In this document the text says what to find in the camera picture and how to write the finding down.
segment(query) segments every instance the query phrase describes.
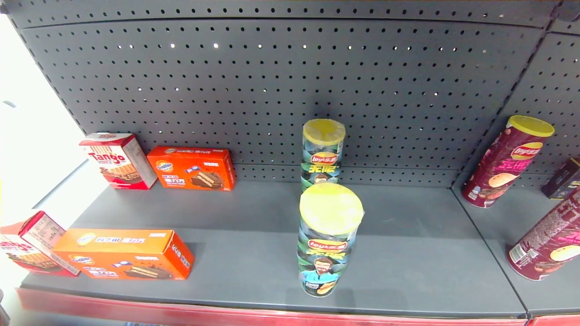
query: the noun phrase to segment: perforated metal panel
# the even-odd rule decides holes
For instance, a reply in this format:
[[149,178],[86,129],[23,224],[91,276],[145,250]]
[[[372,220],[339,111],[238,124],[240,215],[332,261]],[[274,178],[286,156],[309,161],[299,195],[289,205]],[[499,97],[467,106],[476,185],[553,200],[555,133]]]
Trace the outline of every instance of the perforated metal panel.
[[566,34],[580,34],[580,21],[571,22],[556,19],[550,27],[550,31]]
[[6,1],[18,28],[133,19],[422,19],[542,27],[551,1]]
[[[113,13],[117,9],[119,17],[108,13],[104,17],[111,21],[83,24],[78,23],[103,20],[89,15],[96,5],[9,3],[10,16],[19,26],[26,26],[23,21],[33,15],[68,15],[67,21],[50,19],[48,24],[55,26],[20,33],[85,133],[133,132],[146,151],[158,144],[227,147],[238,165],[295,166],[302,124],[330,117],[347,126],[345,182],[443,187],[451,184],[496,117],[542,31],[368,18],[453,19],[467,13],[467,19],[487,21],[493,13],[491,22],[535,26],[547,21],[553,6],[523,2],[517,5],[520,15],[504,20],[508,16],[497,10],[514,9],[511,2],[210,1],[196,2],[199,7],[188,14],[139,6],[136,19],[147,18],[146,10],[155,19],[125,21],[131,7],[122,3],[107,7]],[[297,10],[306,5],[306,13]],[[213,17],[230,17],[232,8],[240,6],[242,18],[310,19]],[[316,6],[324,10],[313,13]],[[179,19],[203,11],[200,18],[212,19]],[[468,15],[481,11],[479,17]],[[76,20],[70,20],[76,17],[72,12],[80,13]],[[47,22],[31,19],[28,24],[39,23]],[[400,177],[362,176],[364,169],[379,168],[375,173],[400,169],[395,173]],[[296,175],[274,169],[268,175],[238,175],[273,180]],[[417,172],[425,174],[419,177]],[[351,178],[348,173],[361,175]]]
[[580,154],[580,37],[548,34],[502,116],[531,115],[554,125],[528,173],[554,174]]
[[[236,177],[241,180],[297,182],[299,166],[236,164]],[[344,184],[376,184],[408,187],[449,187],[455,170],[389,169],[344,167],[340,182]]]

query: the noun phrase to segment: ovaltine wafer box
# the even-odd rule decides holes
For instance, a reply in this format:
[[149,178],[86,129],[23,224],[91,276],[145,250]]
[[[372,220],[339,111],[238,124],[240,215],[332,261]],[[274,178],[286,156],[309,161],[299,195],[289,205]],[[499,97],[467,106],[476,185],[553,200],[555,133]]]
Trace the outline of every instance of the ovaltine wafer box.
[[33,273],[78,275],[78,269],[53,251],[64,229],[43,211],[31,212],[27,217],[23,222],[0,227],[2,252]]
[[149,189],[157,175],[132,133],[91,133],[79,144],[116,189]]
[[185,280],[194,261],[173,230],[69,229],[54,252],[107,279]]
[[147,159],[166,188],[234,188],[234,166],[226,149],[157,146]]

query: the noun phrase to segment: tango wafer box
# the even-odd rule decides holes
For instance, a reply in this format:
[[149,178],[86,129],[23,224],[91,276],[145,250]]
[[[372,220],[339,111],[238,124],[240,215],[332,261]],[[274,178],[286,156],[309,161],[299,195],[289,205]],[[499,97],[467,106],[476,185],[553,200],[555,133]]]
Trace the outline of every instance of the tango wafer box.
[[33,273],[76,276],[79,270],[52,250],[64,232],[45,212],[31,212],[23,222],[0,227],[0,248]]
[[234,188],[234,166],[226,149],[157,146],[147,159],[166,188]]
[[91,133],[79,144],[115,189],[149,189],[157,175],[132,133]]
[[194,257],[173,230],[69,229],[55,246],[92,278],[185,280]]

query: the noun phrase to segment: yellow plastic cap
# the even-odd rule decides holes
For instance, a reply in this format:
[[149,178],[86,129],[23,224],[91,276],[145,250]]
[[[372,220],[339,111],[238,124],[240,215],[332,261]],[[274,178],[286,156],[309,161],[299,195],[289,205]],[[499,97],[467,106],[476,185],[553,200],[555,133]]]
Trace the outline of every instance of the yellow plastic cap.
[[312,229],[330,236],[354,231],[363,220],[363,204],[345,186],[317,183],[300,197],[300,214]]
[[536,137],[550,137],[554,134],[554,127],[551,124],[525,115],[513,115],[507,123],[519,131]]
[[332,119],[313,119],[302,128],[304,137],[314,144],[332,146],[345,138],[345,125]]

